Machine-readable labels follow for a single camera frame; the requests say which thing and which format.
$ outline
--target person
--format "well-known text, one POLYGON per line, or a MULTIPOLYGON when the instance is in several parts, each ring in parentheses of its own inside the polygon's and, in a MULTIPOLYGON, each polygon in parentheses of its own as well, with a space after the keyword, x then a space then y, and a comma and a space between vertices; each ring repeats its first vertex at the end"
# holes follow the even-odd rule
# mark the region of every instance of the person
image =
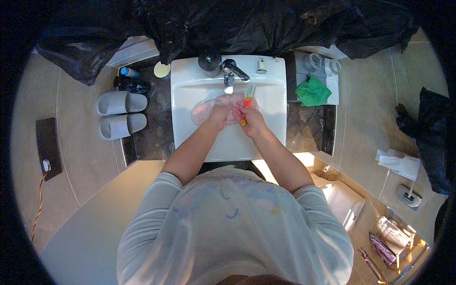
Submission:
POLYGON ((197 176, 229 106, 180 145, 122 236, 123 284, 345 284, 353 247, 323 191, 255 110, 250 137, 279 186, 224 166, 197 176))

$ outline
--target scrub brush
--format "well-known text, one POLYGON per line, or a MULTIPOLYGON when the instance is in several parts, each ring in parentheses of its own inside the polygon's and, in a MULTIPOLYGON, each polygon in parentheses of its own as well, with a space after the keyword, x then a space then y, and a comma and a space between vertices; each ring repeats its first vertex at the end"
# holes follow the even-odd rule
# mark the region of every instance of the scrub brush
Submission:
MULTIPOLYGON (((244 109, 250 109, 250 105, 252 104, 252 100, 254 99, 255 89, 256 85, 254 83, 249 83, 247 85, 247 88, 244 92, 244 109)), ((241 121, 239 123, 243 127, 247 125, 247 120, 244 114, 242 114, 241 121)))

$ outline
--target orange brush handle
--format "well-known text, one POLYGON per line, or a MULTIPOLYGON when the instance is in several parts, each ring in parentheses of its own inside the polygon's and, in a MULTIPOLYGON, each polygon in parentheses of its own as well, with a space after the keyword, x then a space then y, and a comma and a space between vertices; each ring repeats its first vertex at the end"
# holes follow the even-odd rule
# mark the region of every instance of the orange brush handle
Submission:
MULTIPOLYGON (((250 105, 252 105, 252 99, 250 100, 247 100, 247 99, 244 99, 244 109, 250 109, 250 105)), ((247 125, 247 120, 245 118, 245 115, 243 114, 242 117, 241 117, 241 121, 239 122, 241 124, 241 126, 245 126, 247 125)))

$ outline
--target black plastic bag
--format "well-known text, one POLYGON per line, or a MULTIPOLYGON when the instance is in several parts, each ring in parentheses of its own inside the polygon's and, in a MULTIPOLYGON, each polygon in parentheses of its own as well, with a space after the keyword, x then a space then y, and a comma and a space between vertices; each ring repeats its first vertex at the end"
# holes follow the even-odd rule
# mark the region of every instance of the black plastic bag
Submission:
POLYGON ((141 35, 122 1, 70 1, 43 31, 36 51, 74 79, 93 85, 101 69, 130 36, 141 35))
POLYGON ((351 59, 400 44, 418 26, 394 2, 331 1, 78 1, 43 33, 37 51, 69 75, 92 85, 129 36, 155 41, 163 64, 223 55, 279 56, 302 46, 336 46, 351 59))
POLYGON ((407 8, 387 1, 136 1, 135 8, 164 64, 207 49, 275 57, 331 44, 351 59, 365 58, 396 44, 404 49, 418 30, 407 8))
POLYGON ((447 129, 450 116, 454 116, 455 102, 440 94, 421 89, 418 121, 410 117, 404 105, 396 107, 396 123, 407 136, 416 139, 420 160, 428 175, 432 191, 449 195, 454 191, 456 169, 448 153, 451 145, 447 129))

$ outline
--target gray long-sleeve shirt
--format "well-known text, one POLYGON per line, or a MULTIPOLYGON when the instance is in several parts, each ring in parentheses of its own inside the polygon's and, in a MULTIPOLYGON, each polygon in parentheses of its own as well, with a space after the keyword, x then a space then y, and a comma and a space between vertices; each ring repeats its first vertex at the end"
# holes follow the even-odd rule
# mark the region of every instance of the gray long-sleeve shirt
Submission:
POLYGON ((161 173, 120 241, 123 284, 216 284, 275 274, 303 284, 346 284, 353 247, 320 188, 291 195, 226 166, 182 188, 161 173))

